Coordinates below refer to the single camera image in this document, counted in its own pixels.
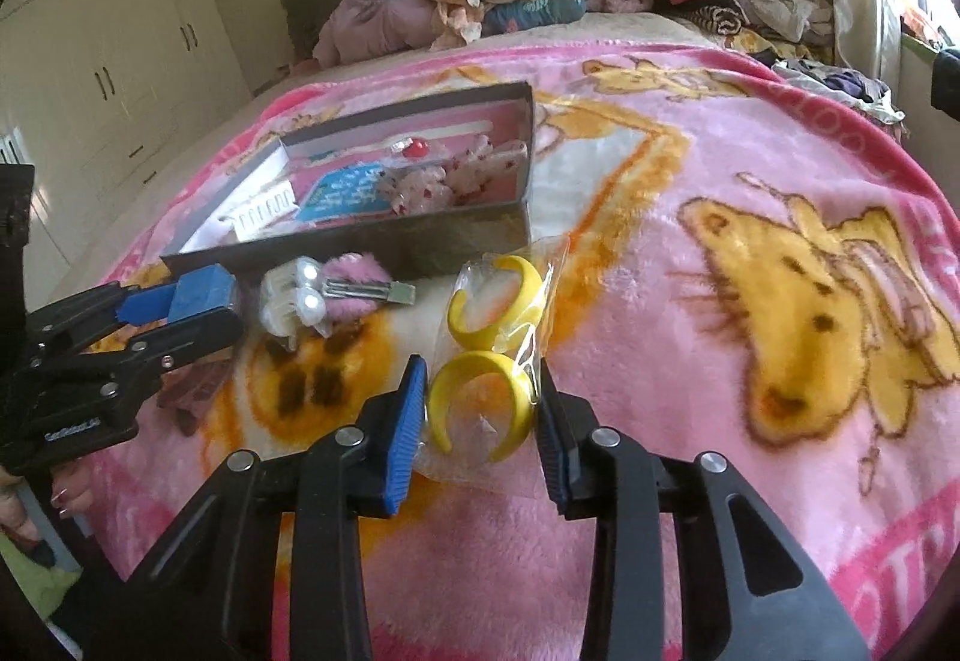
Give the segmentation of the person's left hand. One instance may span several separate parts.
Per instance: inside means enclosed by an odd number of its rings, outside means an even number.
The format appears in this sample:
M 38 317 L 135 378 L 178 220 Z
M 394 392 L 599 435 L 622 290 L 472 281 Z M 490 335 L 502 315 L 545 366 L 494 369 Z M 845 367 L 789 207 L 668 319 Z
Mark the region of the person's left hand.
M 2 533 L 23 551 L 44 541 L 41 519 L 76 518 L 93 508 L 93 471 L 87 457 L 53 466 L 49 482 L 49 487 L 31 487 L 24 475 L 2 469 Z

